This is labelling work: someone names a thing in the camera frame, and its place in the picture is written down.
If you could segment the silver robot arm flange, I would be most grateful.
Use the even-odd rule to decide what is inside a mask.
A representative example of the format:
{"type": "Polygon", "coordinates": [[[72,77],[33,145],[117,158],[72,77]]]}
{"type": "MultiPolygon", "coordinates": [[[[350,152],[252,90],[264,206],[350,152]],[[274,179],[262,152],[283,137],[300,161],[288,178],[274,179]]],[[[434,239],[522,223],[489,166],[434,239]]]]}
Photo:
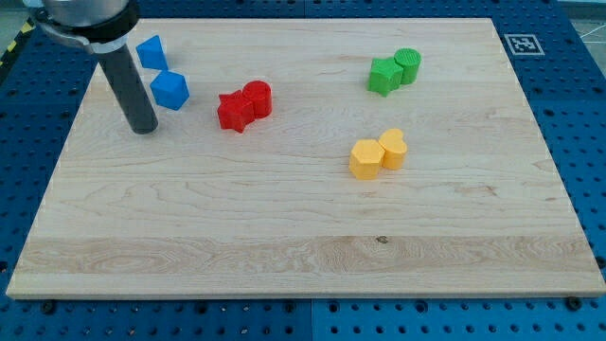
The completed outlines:
{"type": "Polygon", "coordinates": [[[52,41],[89,54],[118,51],[139,19],[135,0],[23,0],[52,41]]]}

